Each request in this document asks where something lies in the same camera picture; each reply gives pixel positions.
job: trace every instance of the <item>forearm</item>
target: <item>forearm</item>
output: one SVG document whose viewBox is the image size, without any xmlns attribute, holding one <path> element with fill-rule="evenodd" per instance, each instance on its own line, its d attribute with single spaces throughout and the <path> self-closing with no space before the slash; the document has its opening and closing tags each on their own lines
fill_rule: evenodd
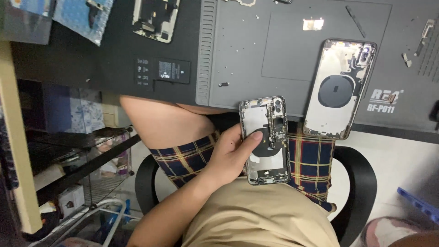
<svg viewBox="0 0 439 247">
<path fill-rule="evenodd" d="M 209 180 L 199 174 L 144 215 L 128 246 L 173 246 L 217 189 Z"/>
</svg>

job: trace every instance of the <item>hand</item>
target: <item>hand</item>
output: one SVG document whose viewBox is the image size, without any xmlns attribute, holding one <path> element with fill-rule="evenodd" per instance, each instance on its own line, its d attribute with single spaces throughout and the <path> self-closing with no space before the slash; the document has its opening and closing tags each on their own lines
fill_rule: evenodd
<svg viewBox="0 0 439 247">
<path fill-rule="evenodd" d="M 236 124 L 222 133 L 215 144 L 212 156 L 199 176 L 206 176 L 214 181 L 216 188 L 235 180 L 242 171 L 246 160 L 262 140 L 262 132 L 241 138 L 241 126 Z"/>
</svg>

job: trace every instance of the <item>plaid shorts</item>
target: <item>plaid shorts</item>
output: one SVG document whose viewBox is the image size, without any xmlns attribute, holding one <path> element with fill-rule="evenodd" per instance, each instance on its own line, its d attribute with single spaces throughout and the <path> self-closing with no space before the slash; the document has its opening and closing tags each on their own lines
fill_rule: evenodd
<svg viewBox="0 0 439 247">
<path fill-rule="evenodd" d="M 288 184 L 328 212 L 334 212 L 335 204 L 326 202 L 326 199 L 331 186 L 335 141 L 303 135 L 300 123 L 290 123 L 288 131 L 291 158 L 291 181 Z M 215 131 L 185 145 L 150 151 L 168 178 L 181 188 L 209 162 L 219 137 L 220 133 Z"/>
</svg>

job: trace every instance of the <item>beige shirt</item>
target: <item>beige shirt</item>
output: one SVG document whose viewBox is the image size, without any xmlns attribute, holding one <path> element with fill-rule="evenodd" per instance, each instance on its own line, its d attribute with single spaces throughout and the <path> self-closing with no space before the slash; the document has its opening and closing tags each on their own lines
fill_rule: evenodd
<svg viewBox="0 0 439 247">
<path fill-rule="evenodd" d="M 210 196 L 182 246 L 339 246 L 328 215 L 287 184 L 252 186 L 238 178 Z"/>
</svg>

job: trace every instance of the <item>black office chair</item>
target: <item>black office chair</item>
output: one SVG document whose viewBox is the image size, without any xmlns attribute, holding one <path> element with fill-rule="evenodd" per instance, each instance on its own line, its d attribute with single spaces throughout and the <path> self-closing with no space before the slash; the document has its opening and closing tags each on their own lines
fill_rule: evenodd
<svg viewBox="0 0 439 247">
<path fill-rule="evenodd" d="M 211 115 L 209 118 L 220 131 L 236 123 L 236 116 L 229 113 Z M 340 246 L 348 247 L 367 223 L 377 194 L 377 179 L 367 159 L 353 148 L 335 146 L 334 159 L 340 161 L 348 172 L 350 191 L 345 206 L 331 224 Z M 158 168 L 157 162 L 149 155 L 137 170 L 136 197 L 144 214 L 158 204 L 155 193 L 155 175 Z"/>
</svg>

